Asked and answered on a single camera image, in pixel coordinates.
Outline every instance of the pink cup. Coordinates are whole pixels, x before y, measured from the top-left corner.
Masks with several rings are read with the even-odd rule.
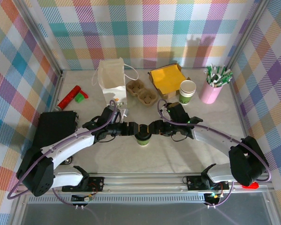
[[[212,86],[210,86],[207,81],[204,81],[204,85],[203,88],[199,94],[199,98],[202,100],[202,102],[206,103],[206,104],[211,104],[213,103],[217,96],[219,95],[221,89],[223,86],[219,87],[219,88],[213,88]]]

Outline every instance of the green paper cup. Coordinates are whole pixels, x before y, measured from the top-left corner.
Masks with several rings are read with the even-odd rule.
[[[183,81],[180,84],[180,89],[179,89],[179,102],[183,105],[186,105],[189,103],[189,101],[192,99],[192,96],[194,95],[196,91],[196,84],[193,81],[186,80]]]
[[[147,145],[152,136],[152,134],[148,133],[147,129],[148,126],[146,124],[140,124],[140,131],[134,135],[137,143],[141,146]]]

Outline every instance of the red cylinder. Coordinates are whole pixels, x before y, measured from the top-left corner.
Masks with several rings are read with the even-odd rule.
[[[79,93],[81,87],[76,85],[68,94],[64,97],[63,100],[57,105],[61,110],[64,110],[66,106],[75,98],[75,96]]]

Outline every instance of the white paper bag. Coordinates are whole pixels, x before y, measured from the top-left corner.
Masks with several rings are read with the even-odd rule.
[[[125,76],[127,75],[124,74],[124,65],[131,67],[124,64],[122,58],[114,60],[101,60],[99,63],[99,67],[97,69],[98,83],[102,89],[107,105],[109,105],[110,100],[113,99],[118,108],[127,108],[125,84]],[[139,75],[137,73],[136,79],[129,78],[132,80],[137,80],[138,77]]]

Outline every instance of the white table surface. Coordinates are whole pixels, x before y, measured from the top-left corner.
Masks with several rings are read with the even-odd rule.
[[[148,79],[148,69],[138,69],[140,79],[145,87],[153,88]],[[93,117],[101,115],[106,102],[99,85],[94,87],[91,78],[94,71],[67,71],[59,99],[75,86],[79,85],[89,98],[80,103],[74,100],[65,110],[75,110],[79,115],[79,127]],[[132,70],[125,70],[131,77]],[[197,116],[210,126],[228,134],[243,137],[237,111],[233,102],[232,93],[228,85],[221,90],[218,99],[210,105],[204,104],[198,97],[205,74],[203,69],[182,69],[185,77],[190,77],[197,85],[195,95],[190,103],[184,106],[190,117]],[[147,124],[160,119],[157,113],[157,103],[146,107],[127,93],[128,117],[126,122],[135,121],[138,124]],[[168,100],[178,101],[178,96]],[[92,173],[119,173],[119,172],[201,172],[212,163],[222,164],[229,162],[227,156],[212,146],[187,138],[182,142],[174,142],[170,137],[153,135],[147,146],[140,146],[134,136],[118,136],[109,143],[96,143],[74,155],[73,165],[79,165],[87,172]]]

